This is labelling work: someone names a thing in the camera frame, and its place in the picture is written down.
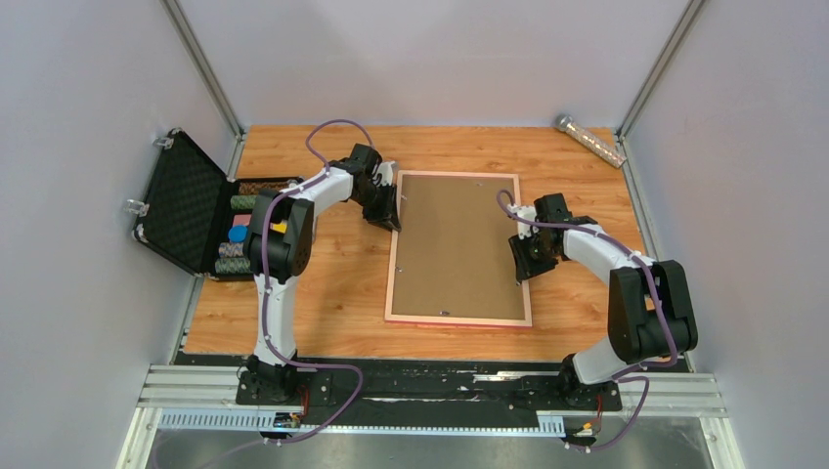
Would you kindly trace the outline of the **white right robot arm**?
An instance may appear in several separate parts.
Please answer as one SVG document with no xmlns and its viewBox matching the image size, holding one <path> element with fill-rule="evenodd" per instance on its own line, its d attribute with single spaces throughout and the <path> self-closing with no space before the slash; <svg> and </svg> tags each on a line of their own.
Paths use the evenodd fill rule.
<svg viewBox="0 0 829 469">
<path fill-rule="evenodd" d="M 608 288 L 606 333 L 595 345 L 567 357 L 558 394 L 583 407 L 597 384 L 621 381 L 635 370 L 670 367 L 698 344 L 698 329 L 683 266 L 654 260 L 606 232 L 590 216 L 575 216 L 560 193 L 519 205 L 513 194 L 496 196 L 517 225 L 509 241 L 517 282 L 555 269 L 563 261 L 587 268 Z"/>
</svg>

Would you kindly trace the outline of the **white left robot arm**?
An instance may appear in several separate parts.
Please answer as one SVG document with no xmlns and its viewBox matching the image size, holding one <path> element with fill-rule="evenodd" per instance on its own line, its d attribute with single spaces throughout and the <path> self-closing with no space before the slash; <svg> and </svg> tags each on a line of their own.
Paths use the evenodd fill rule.
<svg viewBox="0 0 829 469">
<path fill-rule="evenodd" d="M 257 287 L 259 329 L 246 367 L 273 402 L 289 403 L 299 391 L 295 297 L 310 262 L 318 218 L 333 205 L 352 200 L 369 224 L 398 232 L 397 169 L 374 147 L 357 144 L 349 156 L 325 163 L 310 180 L 256 196 L 243 252 Z"/>
</svg>

